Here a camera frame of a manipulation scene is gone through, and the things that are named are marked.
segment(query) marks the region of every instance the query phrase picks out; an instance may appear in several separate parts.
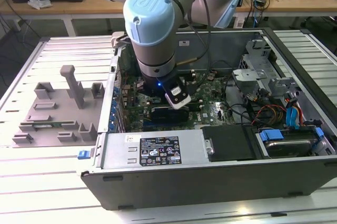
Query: white paper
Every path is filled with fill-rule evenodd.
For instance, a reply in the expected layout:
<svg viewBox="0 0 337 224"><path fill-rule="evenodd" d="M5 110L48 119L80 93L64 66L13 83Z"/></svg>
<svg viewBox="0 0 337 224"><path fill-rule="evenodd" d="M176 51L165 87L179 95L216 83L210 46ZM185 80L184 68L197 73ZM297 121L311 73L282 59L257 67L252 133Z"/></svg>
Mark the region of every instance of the white paper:
<svg viewBox="0 0 337 224"><path fill-rule="evenodd" d="M125 142L140 142L141 137L141 135L128 135L125 136Z"/></svg>
<svg viewBox="0 0 337 224"><path fill-rule="evenodd" d="M49 0L44 0L44 1L40 1L40 0L29 0L28 5L40 10L41 8L45 8L45 7L51 7L52 3Z"/></svg>

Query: red wire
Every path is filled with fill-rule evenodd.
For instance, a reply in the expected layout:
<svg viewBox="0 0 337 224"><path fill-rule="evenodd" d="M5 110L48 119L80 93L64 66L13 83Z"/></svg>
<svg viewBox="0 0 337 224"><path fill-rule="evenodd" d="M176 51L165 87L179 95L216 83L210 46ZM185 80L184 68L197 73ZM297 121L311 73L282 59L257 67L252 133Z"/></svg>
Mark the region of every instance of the red wire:
<svg viewBox="0 0 337 224"><path fill-rule="evenodd" d="M263 106L263 107L260 109L259 112L257 112L256 117L259 116L259 114L262 112L262 110L263 110L265 107L278 107L278 108L281 108L283 111L286 112L286 110L284 109L284 107L281 107L281 106L279 106L279 105L265 105L265 106Z"/></svg>

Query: open computer chassis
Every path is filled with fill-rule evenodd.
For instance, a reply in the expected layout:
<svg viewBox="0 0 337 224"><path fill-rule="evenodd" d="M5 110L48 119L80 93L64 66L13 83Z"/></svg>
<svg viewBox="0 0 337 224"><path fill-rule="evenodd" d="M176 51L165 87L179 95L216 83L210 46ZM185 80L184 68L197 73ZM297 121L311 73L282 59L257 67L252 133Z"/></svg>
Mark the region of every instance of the open computer chassis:
<svg viewBox="0 0 337 224"><path fill-rule="evenodd" d="M202 50L194 33L178 33L177 60ZM94 165L81 175L105 209L309 195L337 177L337 108L272 30L212 32L210 54L210 75L177 115L163 99L139 94L132 48L115 49ZM192 82L206 68L204 57L179 71ZM298 117L289 125L280 111L266 129L241 116L247 106L233 106L271 98L284 109L293 100L305 124Z"/></svg>

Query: ur logo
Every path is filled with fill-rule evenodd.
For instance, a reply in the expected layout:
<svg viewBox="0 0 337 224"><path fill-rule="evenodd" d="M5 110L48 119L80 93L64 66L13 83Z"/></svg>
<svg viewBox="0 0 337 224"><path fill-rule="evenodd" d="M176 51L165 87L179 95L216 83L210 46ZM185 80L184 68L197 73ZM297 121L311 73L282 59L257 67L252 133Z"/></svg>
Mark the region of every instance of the ur logo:
<svg viewBox="0 0 337 224"><path fill-rule="evenodd" d="M158 2L159 0L137 0L136 5L151 12L155 9Z"/></svg>

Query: workbench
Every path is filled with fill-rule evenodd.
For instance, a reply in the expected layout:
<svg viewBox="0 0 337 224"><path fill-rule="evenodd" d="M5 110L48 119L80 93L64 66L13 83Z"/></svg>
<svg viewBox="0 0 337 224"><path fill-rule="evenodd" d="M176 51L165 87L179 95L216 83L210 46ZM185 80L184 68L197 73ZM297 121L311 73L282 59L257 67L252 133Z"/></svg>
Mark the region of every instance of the workbench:
<svg viewBox="0 0 337 224"><path fill-rule="evenodd" d="M330 70L336 70L337 63L330 58L329 51L310 35L298 30L275 33L299 61L304 60L301 52L310 50L313 52L310 53L312 57L320 60L326 57L326 62L318 67L326 65ZM94 36L59 37L40 42L0 100L2 224L59 224L74 221L81 224L107 221L113 224L175 221L186 221L186 224L277 224L337 221L337 179L323 185L310 196L106 211L80 178L80 172L87 169L92 160L77 160L77 154L93 146L11 148L12 136L18 131L18 124L25 118L36 98L34 88L37 83L50 82L54 89L67 88L65 79L59 75L64 64L76 67L75 77L84 88L91 87L93 82L102 82L106 86L112 57L110 40L110 36ZM308 65L308 72L314 68L310 62L301 63ZM282 62L278 64L281 69L284 68ZM312 77L320 81L317 75ZM324 91L333 94L330 89ZM165 197L166 194L169 192L164 191L159 197Z"/></svg>
<svg viewBox="0 0 337 224"><path fill-rule="evenodd" d="M83 0L80 3L52 2L53 6L36 10L26 3L14 4L13 9L24 19L60 19L64 22L69 36L76 36L75 19L110 19L123 18L123 4L107 0ZM242 7L235 13L235 27L242 27L250 10L250 0L244 0ZM9 8L5 0L0 0L0 13L7 20L19 19ZM300 16L336 16L337 1L333 0L271 0L265 17L300 17Z"/></svg>

